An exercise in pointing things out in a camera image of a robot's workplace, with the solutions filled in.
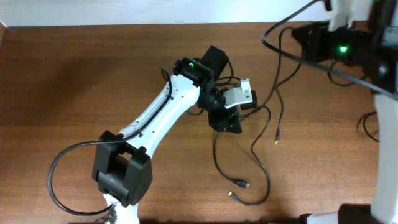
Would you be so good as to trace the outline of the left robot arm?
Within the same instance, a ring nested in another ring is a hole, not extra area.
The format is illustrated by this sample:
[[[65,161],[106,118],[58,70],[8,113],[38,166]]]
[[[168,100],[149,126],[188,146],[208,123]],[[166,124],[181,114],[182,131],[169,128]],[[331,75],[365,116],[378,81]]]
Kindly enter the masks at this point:
[[[248,79],[222,88],[219,79],[229,58],[210,46],[202,58],[176,61],[157,98],[117,134],[105,131],[96,147],[93,180],[103,193],[108,223],[139,223],[138,203],[152,180],[152,157],[161,140],[190,107],[207,111],[209,125],[218,132],[241,133],[238,105],[252,103]]]

